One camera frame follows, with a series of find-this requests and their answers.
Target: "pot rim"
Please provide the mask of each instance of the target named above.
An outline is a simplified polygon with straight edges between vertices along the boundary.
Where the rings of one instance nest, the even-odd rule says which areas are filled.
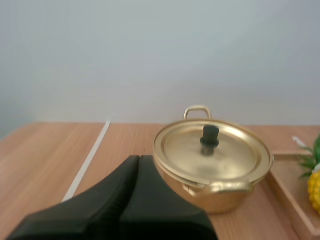
[[[255,177],[255,178],[250,178],[250,175],[251,175],[251,172],[248,174],[248,175],[244,175],[244,176],[240,176],[240,177],[235,177],[235,178],[232,178],[232,179],[214,179],[212,181],[204,181],[204,180],[196,180],[193,178],[191,179],[191,177],[188,177],[187,175],[185,174],[180,174],[179,171],[177,171],[176,169],[170,167],[168,164],[166,164],[162,159],[161,157],[158,155],[158,151],[156,149],[156,141],[158,140],[158,137],[161,133],[163,133],[165,130],[167,130],[168,128],[171,128],[172,126],[178,126],[180,124],[183,124],[183,123],[197,123],[199,121],[208,121],[210,123],[221,123],[221,124],[225,124],[225,125],[228,125],[230,127],[233,127],[237,130],[240,130],[242,132],[245,132],[246,134],[252,136],[254,139],[256,139],[263,147],[264,149],[266,150],[267,154],[268,154],[268,159],[269,159],[269,162],[268,162],[268,165],[267,167],[264,169],[264,171],[262,171],[258,177]],[[234,123],[234,122],[230,122],[230,121],[225,121],[225,120],[219,120],[219,119],[207,119],[207,118],[192,118],[192,119],[185,119],[185,120],[181,120],[181,121],[176,121],[176,122],[173,122],[173,123],[170,123],[168,125],[166,125],[164,128],[162,128],[157,134],[156,136],[154,137],[153,139],[153,142],[152,142],[152,148],[153,148],[153,156],[156,160],[156,162],[160,165],[160,167],[165,171],[167,172],[169,175],[172,176],[175,176],[175,178],[177,180],[179,180],[180,182],[183,182],[183,183],[186,183],[186,184],[192,184],[193,183],[195,185],[198,185],[198,186],[206,186],[206,185],[210,185],[214,182],[225,182],[225,183],[234,183],[234,182],[248,182],[252,185],[255,185],[256,183],[260,182],[267,174],[268,172],[270,171],[272,165],[273,165],[273,162],[274,162],[274,156],[272,155],[270,149],[268,148],[268,146],[266,145],[266,143],[259,137],[257,136],[256,133],[254,133],[252,130],[249,130],[247,129],[246,127],[243,127],[242,125],[238,124],[238,123]]]

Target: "pot handle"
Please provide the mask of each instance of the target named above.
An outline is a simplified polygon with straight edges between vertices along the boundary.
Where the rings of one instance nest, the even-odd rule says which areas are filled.
[[[187,191],[193,197],[231,192],[250,193],[254,189],[253,185],[248,182],[214,182],[205,186],[201,191],[194,191],[185,184],[182,184],[182,187],[183,190]]]
[[[211,112],[210,112],[210,109],[205,106],[205,105],[193,105],[193,106],[190,106],[188,107],[185,112],[184,112],[184,120],[187,120],[188,119],[188,114],[189,112],[191,111],[203,111],[205,112],[205,114],[207,115],[208,119],[211,119],[212,116],[211,116]]]

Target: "aluminum pot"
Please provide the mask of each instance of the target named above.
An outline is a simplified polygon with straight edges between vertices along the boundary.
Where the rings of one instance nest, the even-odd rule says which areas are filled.
[[[202,111],[207,118],[188,118]],[[155,165],[182,198],[207,213],[228,212],[269,172],[273,156],[252,131],[212,118],[208,107],[186,109],[184,120],[164,127],[153,141]]]

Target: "black knob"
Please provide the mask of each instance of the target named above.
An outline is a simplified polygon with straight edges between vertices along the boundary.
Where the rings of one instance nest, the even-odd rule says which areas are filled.
[[[206,147],[216,148],[219,145],[218,141],[219,128],[212,125],[203,127],[203,137],[200,142]]]

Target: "black object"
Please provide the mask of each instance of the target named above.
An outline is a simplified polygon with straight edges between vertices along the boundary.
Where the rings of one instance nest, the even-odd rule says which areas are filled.
[[[120,217],[121,239],[217,240],[206,213],[177,195],[152,156],[142,156],[131,200]]]
[[[160,177],[152,156],[130,156],[84,193],[27,216],[9,240],[217,240],[208,216]]]
[[[202,144],[202,154],[212,155],[215,148],[219,145],[218,141],[219,128],[212,125],[206,125],[203,127],[203,137],[200,139]]]

